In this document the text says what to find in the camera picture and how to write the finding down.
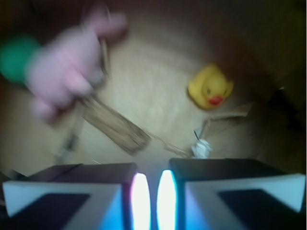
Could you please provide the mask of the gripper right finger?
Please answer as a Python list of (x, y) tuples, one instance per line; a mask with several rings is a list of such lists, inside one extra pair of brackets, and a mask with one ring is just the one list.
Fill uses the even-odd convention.
[(175, 159), (159, 182), (160, 230), (304, 230), (306, 176), (251, 159)]

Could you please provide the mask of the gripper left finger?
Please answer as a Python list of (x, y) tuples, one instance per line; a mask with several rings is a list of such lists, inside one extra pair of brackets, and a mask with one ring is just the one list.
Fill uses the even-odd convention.
[(55, 165), (3, 184), (4, 230), (149, 230), (147, 179), (135, 163)]

